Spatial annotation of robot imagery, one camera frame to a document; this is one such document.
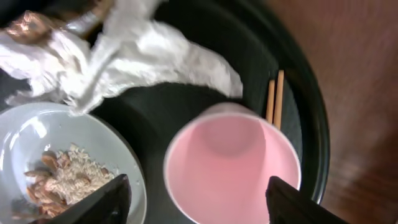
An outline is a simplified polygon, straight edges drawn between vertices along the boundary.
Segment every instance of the chopstick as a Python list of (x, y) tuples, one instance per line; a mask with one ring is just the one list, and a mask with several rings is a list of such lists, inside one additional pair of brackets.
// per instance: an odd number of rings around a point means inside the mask
[(269, 82), (268, 89), (268, 102), (267, 102), (267, 114), (266, 119), (269, 123), (273, 124), (277, 129), (280, 129), (282, 123), (282, 100), (284, 91), (284, 71), (278, 72), (278, 81), (276, 88), (276, 99), (275, 95), (275, 80)]

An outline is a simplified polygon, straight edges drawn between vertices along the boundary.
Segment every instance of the pink bowl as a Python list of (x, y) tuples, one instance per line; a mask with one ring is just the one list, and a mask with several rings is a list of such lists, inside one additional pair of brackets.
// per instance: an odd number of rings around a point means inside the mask
[(289, 140), (248, 109), (223, 103), (188, 123), (167, 150), (166, 188), (176, 206), (201, 224), (269, 222), (269, 178), (296, 189), (300, 163)]

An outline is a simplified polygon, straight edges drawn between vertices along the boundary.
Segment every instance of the crumpled paper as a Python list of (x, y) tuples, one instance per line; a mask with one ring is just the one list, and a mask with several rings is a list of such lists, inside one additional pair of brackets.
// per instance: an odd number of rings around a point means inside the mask
[(14, 78), (28, 79), (32, 89), (7, 103), (64, 101), (81, 114), (128, 88), (163, 82), (208, 86), (242, 97), (240, 77), (225, 59), (189, 42), (173, 27), (149, 21), (158, 4), (116, 1), (92, 49), (61, 30), (43, 45), (21, 45), (0, 33), (0, 67)]

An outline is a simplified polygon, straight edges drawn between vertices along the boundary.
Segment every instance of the brown wooden surface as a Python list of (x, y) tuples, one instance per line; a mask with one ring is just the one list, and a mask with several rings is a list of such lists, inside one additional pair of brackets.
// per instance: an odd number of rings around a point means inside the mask
[(307, 56), (326, 103), (322, 205), (350, 223), (398, 219), (398, 1), (268, 0)]

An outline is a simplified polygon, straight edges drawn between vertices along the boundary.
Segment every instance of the tray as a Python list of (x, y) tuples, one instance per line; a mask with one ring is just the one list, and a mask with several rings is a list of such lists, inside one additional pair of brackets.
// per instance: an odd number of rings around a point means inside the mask
[[(303, 53), (265, 5), (260, 0), (170, 0), (154, 19), (224, 56), (241, 75), (244, 97), (227, 99), (205, 87), (164, 83), (132, 88), (94, 110), (124, 136), (140, 160), (148, 194), (145, 223), (192, 223), (174, 206), (163, 181), (163, 159), (174, 134), (222, 101), (237, 101), (264, 116), (268, 82), (278, 69), (286, 77), (281, 129), (300, 159), (301, 193), (319, 203), (330, 150), (325, 107)], [(0, 73), (0, 99), (23, 87), (24, 82)], [(0, 102), (0, 110), (5, 108)]]

